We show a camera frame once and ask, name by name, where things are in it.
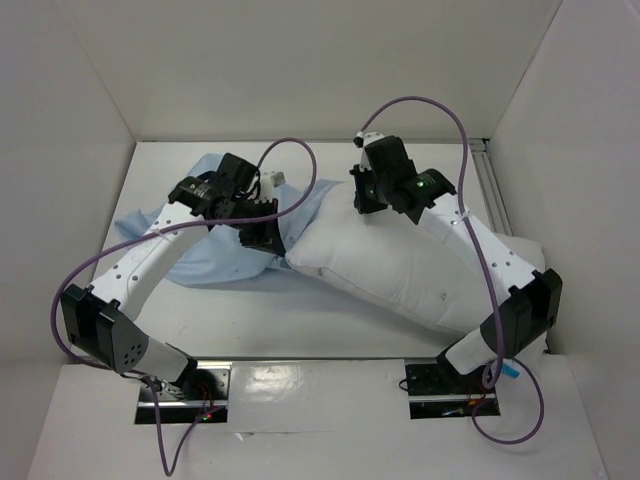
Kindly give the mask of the light blue pillowcase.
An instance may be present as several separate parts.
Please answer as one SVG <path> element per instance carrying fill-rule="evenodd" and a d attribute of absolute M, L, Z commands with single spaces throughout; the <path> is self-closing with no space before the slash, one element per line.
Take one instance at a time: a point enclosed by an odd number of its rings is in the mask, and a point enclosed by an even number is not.
<path fill-rule="evenodd" d="M 222 159 L 220 153 L 208 153 L 201 157 L 186 176 L 197 176 L 215 170 Z M 310 196 L 302 206 L 278 219 L 284 245 L 291 249 L 306 228 L 315 220 L 316 212 L 329 191 L 341 182 L 318 179 Z M 285 184 L 277 189 L 277 198 L 285 209 L 293 205 L 303 194 Z M 159 216 L 161 204 L 150 213 L 140 209 L 115 221 L 122 241 L 141 237 Z M 259 276 L 267 269 L 289 268 L 281 257 L 243 248 L 237 230 L 228 226 L 214 227 L 209 235 L 190 248 L 172 267 L 166 279 L 185 287 L 203 287 L 218 283 L 246 280 Z"/>

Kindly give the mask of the white pillow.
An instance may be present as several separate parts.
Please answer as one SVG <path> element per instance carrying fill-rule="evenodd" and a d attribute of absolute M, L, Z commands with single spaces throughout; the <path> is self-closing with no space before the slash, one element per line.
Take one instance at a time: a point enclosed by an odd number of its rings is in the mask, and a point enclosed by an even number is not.
<path fill-rule="evenodd" d="M 480 274 L 444 244 L 391 209 L 359 214 L 341 183 L 286 254 L 296 271 L 462 339 L 491 313 Z"/>

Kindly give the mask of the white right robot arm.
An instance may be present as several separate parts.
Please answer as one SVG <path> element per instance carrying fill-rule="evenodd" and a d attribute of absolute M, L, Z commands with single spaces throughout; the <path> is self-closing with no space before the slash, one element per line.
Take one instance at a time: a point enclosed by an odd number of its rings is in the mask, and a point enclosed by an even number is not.
<path fill-rule="evenodd" d="M 513 359 L 556 322 L 562 280 L 519 257 L 466 208 L 461 191 L 436 169 L 417 171 L 403 141 L 379 133 L 356 135 L 361 160 L 350 173 L 354 206 L 361 214 L 392 208 L 440 240 L 472 272 L 480 274 L 491 305 L 483 323 L 437 357 L 436 379 L 460 391 L 471 373 Z"/>

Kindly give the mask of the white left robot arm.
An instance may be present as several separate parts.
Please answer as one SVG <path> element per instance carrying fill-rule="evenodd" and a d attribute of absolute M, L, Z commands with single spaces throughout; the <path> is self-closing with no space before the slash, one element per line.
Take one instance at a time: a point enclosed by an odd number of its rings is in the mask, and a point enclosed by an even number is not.
<path fill-rule="evenodd" d="M 209 376 L 190 355 L 144 333 L 135 323 L 171 268 L 205 239 L 215 220 L 230 220 L 241 246 L 283 255 L 274 214 L 281 172 L 262 173 L 233 154 L 219 166 L 188 176 L 171 191 L 145 241 L 133 246 L 90 285 L 71 284 L 61 295 L 70 343 L 118 374 L 143 373 L 176 399 L 189 397 Z"/>

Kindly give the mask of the blue white pillow label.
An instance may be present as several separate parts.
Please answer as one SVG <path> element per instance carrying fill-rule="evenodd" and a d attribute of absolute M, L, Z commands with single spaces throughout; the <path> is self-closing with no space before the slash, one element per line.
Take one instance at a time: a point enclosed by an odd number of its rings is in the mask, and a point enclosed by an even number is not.
<path fill-rule="evenodd" d="M 502 363 L 501 374 L 511 379 L 517 379 L 521 375 L 521 368 L 515 360 L 505 359 Z"/>

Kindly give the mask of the aluminium frame rail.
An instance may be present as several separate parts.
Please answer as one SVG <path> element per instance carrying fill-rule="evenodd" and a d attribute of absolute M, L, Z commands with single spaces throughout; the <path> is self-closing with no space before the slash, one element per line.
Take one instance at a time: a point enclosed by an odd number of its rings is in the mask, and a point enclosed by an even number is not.
<path fill-rule="evenodd" d="M 491 162 L 489 140 L 481 138 L 471 139 L 469 141 L 469 147 L 491 227 L 498 233 L 512 236 L 513 230 L 511 222 Z"/>

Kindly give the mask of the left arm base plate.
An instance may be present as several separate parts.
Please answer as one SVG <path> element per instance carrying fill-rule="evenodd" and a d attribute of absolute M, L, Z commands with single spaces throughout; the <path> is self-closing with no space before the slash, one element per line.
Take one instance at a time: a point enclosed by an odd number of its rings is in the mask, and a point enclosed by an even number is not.
<path fill-rule="evenodd" d="M 200 361 L 199 373 L 186 391 L 155 377 L 150 387 L 142 382 L 139 390 L 135 423 L 151 425 L 156 422 L 153 395 L 157 396 L 159 419 L 162 424 L 188 425 L 197 417 L 203 424 L 222 424 L 228 420 L 228 396 L 232 364 Z"/>

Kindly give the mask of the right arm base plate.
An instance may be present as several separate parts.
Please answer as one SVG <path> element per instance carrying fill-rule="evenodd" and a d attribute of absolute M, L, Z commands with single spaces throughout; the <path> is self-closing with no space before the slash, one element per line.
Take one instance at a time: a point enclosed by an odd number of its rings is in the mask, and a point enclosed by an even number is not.
<path fill-rule="evenodd" d="M 434 362 L 409 362 L 398 387 L 408 395 L 412 420 L 499 416 L 494 389 L 482 384 L 482 368 L 447 379 Z"/>

